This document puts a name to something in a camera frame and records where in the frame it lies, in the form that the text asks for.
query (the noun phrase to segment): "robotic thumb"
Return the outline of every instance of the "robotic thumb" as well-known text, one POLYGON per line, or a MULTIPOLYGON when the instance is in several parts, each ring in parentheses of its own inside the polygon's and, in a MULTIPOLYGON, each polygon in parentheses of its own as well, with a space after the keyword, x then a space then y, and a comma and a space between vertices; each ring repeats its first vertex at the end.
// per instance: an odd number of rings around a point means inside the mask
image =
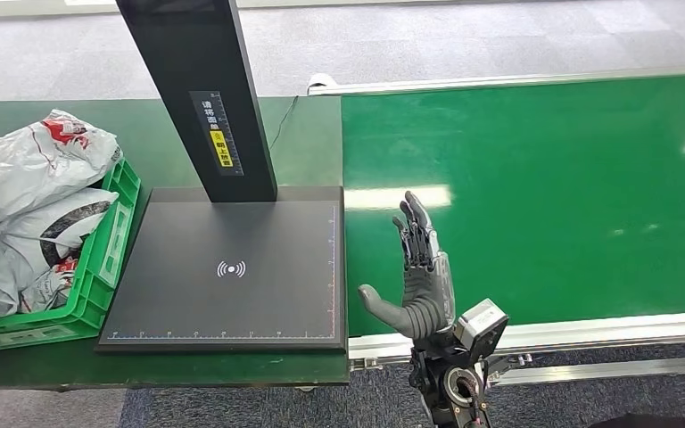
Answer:
POLYGON ((402 335, 413 338, 414 327, 409 313, 389 301, 382 300, 379 293, 369 284, 359 286, 359 297, 367 311, 380 321, 397 330, 402 335))

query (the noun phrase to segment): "floor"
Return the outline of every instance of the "floor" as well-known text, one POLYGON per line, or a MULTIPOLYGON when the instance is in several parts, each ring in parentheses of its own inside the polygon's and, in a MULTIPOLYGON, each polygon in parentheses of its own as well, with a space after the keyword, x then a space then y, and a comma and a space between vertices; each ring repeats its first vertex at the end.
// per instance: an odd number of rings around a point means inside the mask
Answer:
MULTIPOLYGON (((260 95, 301 94, 317 72, 339 83, 375 83, 685 66, 685 0, 246 10, 241 19, 260 95)), ((0 20, 0 100, 157 96, 119 15, 0 20)), ((173 421, 183 426, 273 421, 273 426, 422 426, 414 392, 403 390, 405 369, 393 370, 356 374, 374 377, 367 384, 307 395, 287 389, 260 390, 262 395, 251 393, 255 390, 0 391, 0 426, 137 427, 173 421), (174 399, 177 395, 183 398, 174 399), (234 405, 210 407, 222 401, 234 405), (374 404, 364 412, 361 403, 374 404)), ((575 383, 501 387, 493 392, 503 409, 498 426, 586 426, 625 411, 666 410, 664 401, 651 394, 670 392, 685 403, 685 377, 635 383, 612 381, 581 390, 575 383), (635 390, 641 401, 627 402, 635 390), (560 404, 579 395, 586 412, 560 404), (524 419, 538 409, 552 409, 557 413, 545 416, 561 419, 524 419)), ((685 416, 685 406, 671 408, 685 416)))
MULTIPOLYGON (((685 66, 685 0, 241 11, 259 95, 339 83, 685 66)), ((153 98, 118 14, 0 20, 0 100, 153 98)))

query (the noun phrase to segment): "green plastic crate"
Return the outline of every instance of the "green plastic crate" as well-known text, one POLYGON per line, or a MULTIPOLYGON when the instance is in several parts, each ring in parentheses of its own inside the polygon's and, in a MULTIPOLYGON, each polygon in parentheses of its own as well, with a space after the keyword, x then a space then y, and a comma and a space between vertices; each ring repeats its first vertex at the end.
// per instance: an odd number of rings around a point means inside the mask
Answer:
POLYGON ((85 240, 67 304, 34 314, 0 317, 0 350, 98 335, 120 279, 140 178, 121 159, 103 178, 101 187, 120 196, 85 240))

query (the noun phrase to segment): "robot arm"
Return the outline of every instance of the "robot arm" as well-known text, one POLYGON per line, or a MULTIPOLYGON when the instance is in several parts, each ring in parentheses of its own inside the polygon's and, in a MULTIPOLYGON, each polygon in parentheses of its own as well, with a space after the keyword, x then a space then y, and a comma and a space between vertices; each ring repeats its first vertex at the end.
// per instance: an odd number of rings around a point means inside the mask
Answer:
POLYGON ((394 217, 403 249, 404 291, 400 307, 380 299, 368 284, 359 287, 366 309, 413 340, 409 377, 440 428, 490 427, 484 390, 490 373, 508 370, 505 358, 491 358, 508 316, 486 299, 454 323, 455 300, 448 255, 437 242, 432 220, 411 192, 394 217))

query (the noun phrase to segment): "black scanning platform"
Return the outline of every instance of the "black scanning platform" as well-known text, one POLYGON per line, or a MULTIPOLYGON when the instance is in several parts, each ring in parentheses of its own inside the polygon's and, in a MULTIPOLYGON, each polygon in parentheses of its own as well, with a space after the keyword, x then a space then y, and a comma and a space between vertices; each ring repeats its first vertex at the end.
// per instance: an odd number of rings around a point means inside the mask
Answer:
POLYGON ((153 189, 100 352, 345 352, 341 187, 212 203, 153 189))

